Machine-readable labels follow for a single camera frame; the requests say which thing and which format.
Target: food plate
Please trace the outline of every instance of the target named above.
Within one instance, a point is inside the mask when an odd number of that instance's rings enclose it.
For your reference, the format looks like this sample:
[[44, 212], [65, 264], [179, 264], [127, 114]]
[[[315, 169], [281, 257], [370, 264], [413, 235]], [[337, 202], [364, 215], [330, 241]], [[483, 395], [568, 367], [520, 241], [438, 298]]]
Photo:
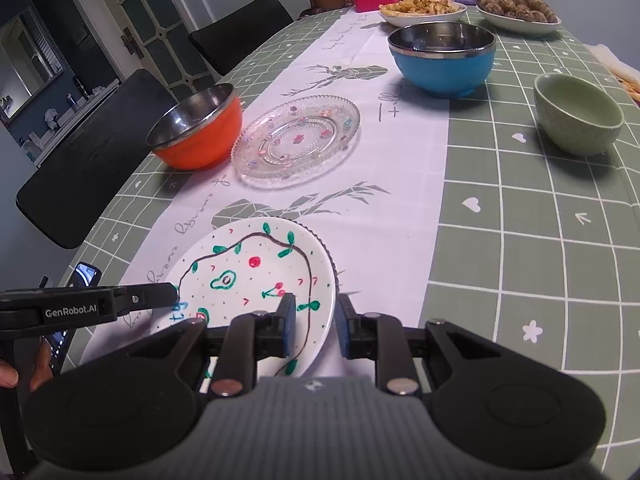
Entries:
[[456, 7], [456, 12], [450, 12], [448, 14], [412, 14], [409, 12], [396, 12], [395, 16], [387, 16], [386, 14], [378, 11], [388, 23], [395, 27], [407, 27], [409, 25], [415, 25], [416, 23], [430, 23], [430, 22], [459, 22], [466, 12], [466, 5], [459, 4], [457, 2], [450, 2], [452, 7]]
[[322, 242], [275, 217], [238, 220], [207, 234], [168, 281], [178, 289], [178, 304], [154, 320], [152, 333], [188, 317], [225, 326], [239, 314], [274, 312], [285, 292], [296, 295], [294, 355], [259, 361], [260, 376], [298, 376], [308, 368], [329, 332], [337, 297], [334, 264]]
[[506, 16], [498, 16], [482, 10], [478, 7], [478, 12], [490, 23], [493, 23], [496, 27], [516, 32], [517, 34], [524, 34], [525, 36], [546, 36], [558, 30], [562, 25], [562, 20], [558, 18], [557, 23], [539, 23], [539, 22], [526, 22], [525, 20], [518, 20], [517, 18], [507, 18]]
[[251, 179], [290, 178], [346, 150], [359, 124], [356, 105], [342, 97], [296, 99], [249, 124], [236, 140], [231, 161]]

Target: mirror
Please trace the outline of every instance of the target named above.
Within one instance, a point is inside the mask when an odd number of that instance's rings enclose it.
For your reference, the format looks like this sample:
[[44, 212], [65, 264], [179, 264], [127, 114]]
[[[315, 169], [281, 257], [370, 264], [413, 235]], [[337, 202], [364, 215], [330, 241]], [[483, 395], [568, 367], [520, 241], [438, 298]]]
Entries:
[[60, 72], [62, 65], [30, 8], [0, 28], [0, 108], [9, 118]]

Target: black chair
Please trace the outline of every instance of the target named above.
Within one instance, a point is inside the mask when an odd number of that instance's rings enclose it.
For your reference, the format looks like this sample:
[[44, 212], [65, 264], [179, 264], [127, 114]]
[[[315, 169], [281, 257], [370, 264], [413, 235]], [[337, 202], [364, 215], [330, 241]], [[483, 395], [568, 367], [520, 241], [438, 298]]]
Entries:
[[75, 249], [149, 153], [146, 134], [175, 99], [136, 70], [20, 188], [18, 209], [57, 245]]
[[278, 0], [254, 0], [207, 27], [189, 40], [220, 75], [226, 75], [246, 56], [293, 19]]

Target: metal screw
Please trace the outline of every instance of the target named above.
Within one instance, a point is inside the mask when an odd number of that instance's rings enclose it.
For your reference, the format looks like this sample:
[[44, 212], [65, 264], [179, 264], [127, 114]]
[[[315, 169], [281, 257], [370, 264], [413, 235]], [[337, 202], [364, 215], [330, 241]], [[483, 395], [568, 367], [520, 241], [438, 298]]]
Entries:
[[211, 391], [220, 397], [233, 397], [242, 391], [242, 383], [235, 379], [219, 379], [211, 383]]
[[396, 377], [386, 384], [386, 389], [396, 395], [411, 395], [415, 393], [420, 385], [413, 379], [406, 377]]

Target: bowl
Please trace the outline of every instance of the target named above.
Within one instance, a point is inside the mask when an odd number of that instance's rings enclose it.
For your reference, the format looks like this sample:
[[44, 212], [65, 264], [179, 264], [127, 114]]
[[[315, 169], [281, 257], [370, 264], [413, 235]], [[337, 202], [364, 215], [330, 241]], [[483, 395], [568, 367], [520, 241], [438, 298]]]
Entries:
[[165, 113], [146, 145], [172, 168], [200, 170], [229, 157], [242, 128], [233, 85], [223, 83], [187, 97]]
[[540, 23], [528, 22], [527, 20], [519, 20], [518, 18], [507, 18], [506, 16], [498, 16], [478, 7], [478, 12], [482, 14], [488, 22], [493, 23], [495, 27], [504, 28], [517, 34], [524, 36], [546, 36], [558, 30], [562, 25], [562, 20], [558, 18], [557, 23]]
[[459, 22], [466, 12], [466, 5], [459, 4], [457, 2], [451, 2], [451, 6], [455, 7], [456, 12], [450, 12], [449, 14], [423, 14], [421, 16], [386, 16], [382, 12], [378, 11], [385, 21], [391, 23], [395, 27], [407, 27], [409, 25], [416, 25], [417, 23], [431, 23], [431, 22]]
[[539, 75], [534, 100], [547, 135], [572, 155], [604, 152], [618, 138], [625, 121], [620, 105], [609, 94], [572, 75]]
[[410, 25], [393, 31], [388, 42], [400, 72], [440, 98], [471, 94], [494, 65], [495, 36], [468, 23]]

